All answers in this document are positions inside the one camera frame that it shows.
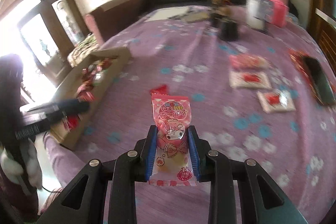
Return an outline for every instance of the patterned cushion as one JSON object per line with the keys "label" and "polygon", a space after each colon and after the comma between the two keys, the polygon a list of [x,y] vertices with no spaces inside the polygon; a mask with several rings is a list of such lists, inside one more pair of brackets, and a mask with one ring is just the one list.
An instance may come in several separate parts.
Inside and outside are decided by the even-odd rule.
{"label": "patterned cushion", "polygon": [[99,49],[99,44],[93,34],[89,34],[77,47],[68,55],[68,61],[72,67],[76,67],[89,53]]}

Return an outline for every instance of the cardboard box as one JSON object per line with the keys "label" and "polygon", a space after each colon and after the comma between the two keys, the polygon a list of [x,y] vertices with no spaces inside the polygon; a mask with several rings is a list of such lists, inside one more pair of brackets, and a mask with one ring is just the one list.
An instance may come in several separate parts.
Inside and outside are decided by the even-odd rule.
{"label": "cardboard box", "polygon": [[81,120],[78,126],[71,131],[64,127],[63,122],[60,122],[52,127],[50,132],[58,143],[70,150],[74,150],[78,139],[87,127],[91,116],[95,113],[105,91],[113,82],[113,79],[116,78],[122,71],[122,68],[127,64],[130,57],[131,53],[127,47],[96,51],[90,53],[77,67],[73,68],[64,81],[58,86],[58,89],[52,99],[53,102],[59,102],[76,97],[77,89],[83,83],[82,70],[84,68],[87,68],[96,60],[102,60],[104,58],[114,59],[112,65],[104,73],[102,82],[95,86],[91,91],[94,96],[94,101],[90,104],[90,110],[87,113],[80,115]]}

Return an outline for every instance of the my melody candy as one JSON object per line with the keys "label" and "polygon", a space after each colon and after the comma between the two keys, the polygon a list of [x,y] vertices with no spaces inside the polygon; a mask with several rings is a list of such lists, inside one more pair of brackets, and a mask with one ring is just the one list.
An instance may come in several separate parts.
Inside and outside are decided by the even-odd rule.
{"label": "my melody candy", "polygon": [[191,121],[189,98],[152,94],[154,121],[158,127],[157,150],[150,185],[195,185],[186,128]]}

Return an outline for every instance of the blue gripper pad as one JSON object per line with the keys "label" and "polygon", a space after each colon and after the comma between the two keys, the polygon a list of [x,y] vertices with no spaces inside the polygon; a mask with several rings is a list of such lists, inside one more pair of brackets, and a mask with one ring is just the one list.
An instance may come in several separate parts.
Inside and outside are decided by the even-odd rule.
{"label": "blue gripper pad", "polygon": [[157,138],[158,128],[155,127],[154,137],[151,141],[151,146],[148,152],[147,160],[146,160],[146,173],[145,178],[149,180],[150,176],[153,173],[153,167],[155,162],[155,154],[156,154],[156,138]]}
{"label": "blue gripper pad", "polygon": [[187,128],[187,134],[188,134],[188,141],[189,141],[189,153],[190,153],[190,159],[191,164],[193,167],[194,176],[197,180],[200,178],[200,158],[198,156],[198,152],[196,149],[194,137],[192,133],[189,131],[189,128]]}

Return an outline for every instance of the red candy wrapper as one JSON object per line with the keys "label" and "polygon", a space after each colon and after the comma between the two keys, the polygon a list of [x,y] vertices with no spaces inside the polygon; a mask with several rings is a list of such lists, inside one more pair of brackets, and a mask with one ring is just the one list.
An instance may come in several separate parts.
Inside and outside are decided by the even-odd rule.
{"label": "red candy wrapper", "polygon": [[168,86],[167,85],[161,85],[155,89],[151,89],[150,93],[158,93],[158,94],[168,94]]}
{"label": "red candy wrapper", "polygon": [[238,54],[229,56],[230,63],[235,69],[244,69],[244,68],[262,68],[266,69],[269,67],[268,61],[258,55],[247,55],[247,54]]}
{"label": "red candy wrapper", "polygon": [[152,94],[154,121],[158,127],[157,149],[150,185],[194,186],[188,136],[191,121],[189,98]]}

